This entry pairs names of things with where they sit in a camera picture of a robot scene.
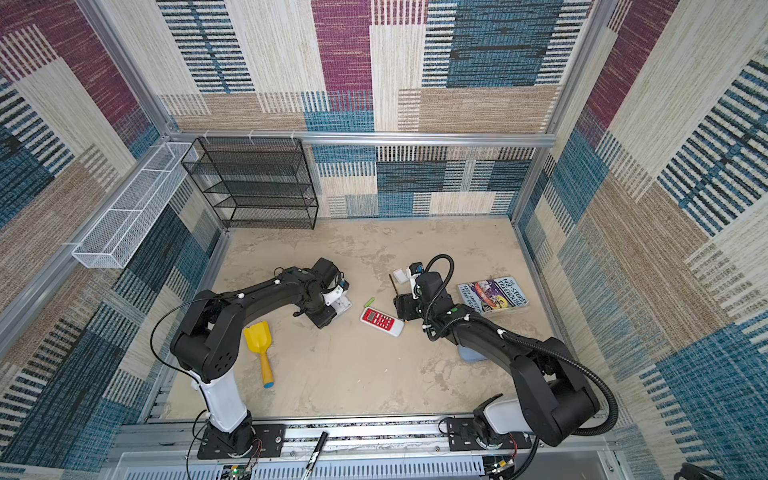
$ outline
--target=patterned wall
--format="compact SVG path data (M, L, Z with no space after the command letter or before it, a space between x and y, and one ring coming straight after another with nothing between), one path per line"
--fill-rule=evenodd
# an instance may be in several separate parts
M520 227L636 478L768 472L768 3L620 0Z
M124 270L77 266L0 363L3 478L95 478L160 372L154 324L192 299L219 236L186 179ZM182 316L157 329L162 357Z
M184 130L537 133L591 0L104 0Z
M158 137L74 0L2 2L0 311ZM95 477L218 236L184 184L125 270L74 270L0 359L0 477Z
M319 217L509 215L532 148L304 144Z
M74 0L2 2L0 311L157 138Z

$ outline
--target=black pen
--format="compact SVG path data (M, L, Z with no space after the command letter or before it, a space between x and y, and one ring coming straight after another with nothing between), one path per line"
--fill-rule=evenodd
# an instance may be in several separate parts
M320 440L317 441L317 445L315 445L315 451L312 452L310 462L306 464L306 471L304 471L304 476L301 478L301 480L307 480L310 475L312 475L312 470L314 470L315 464L317 463L317 457L320 455L320 450L323 449L323 445L326 444L327 439L328 432L323 432L320 435Z

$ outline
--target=book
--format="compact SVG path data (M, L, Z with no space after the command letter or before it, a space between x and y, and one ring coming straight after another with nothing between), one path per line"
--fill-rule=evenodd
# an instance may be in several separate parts
M458 291L464 303L480 313L528 305L523 290L511 276L461 283Z

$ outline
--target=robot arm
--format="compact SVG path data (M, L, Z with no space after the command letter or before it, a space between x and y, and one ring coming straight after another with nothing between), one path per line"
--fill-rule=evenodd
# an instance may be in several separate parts
M181 320L170 351L195 378L210 412L207 437L230 457L247 454L253 444L250 413L240 399L231 369L245 325L281 306L299 307L318 327L346 311L349 283L329 260L312 269L286 268L271 280L236 292L199 292Z
M451 265L445 281L439 273L429 271L440 258L447 259ZM475 431L481 445L498 445L502 435L511 431L533 431L547 444L556 446L572 434L601 435L613 428L618 410L610 389L576 362L562 341L550 338L541 342L516 335L469 306L453 303L445 292L452 272L453 259L447 255L433 258L426 268L414 263L409 273L413 278L415 302L396 299L396 305L412 305L412 312L399 314L405 318L423 318L422 328L430 340L446 338L473 349L512 376L517 399L496 396L475 410ZM545 376L554 376L554 379L546 381ZM593 429L580 428L600 410L587 378L605 394L609 406L606 422Z
M236 292L199 292L171 340L170 351L181 368L195 372L204 383L227 373L237 360L245 325L281 306L295 304L294 315L305 313L318 327L328 325L339 308L334 302L349 289L339 269L321 258L311 270L295 266L271 280Z

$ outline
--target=red remote control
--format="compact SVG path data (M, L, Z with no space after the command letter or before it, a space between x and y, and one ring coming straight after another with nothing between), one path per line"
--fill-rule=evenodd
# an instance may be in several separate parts
M402 332L402 328L406 324L402 320L396 319L394 316L379 312L371 307L366 307L362 311L360 321L382 330L383 332L387 332L391 336L399 336Z

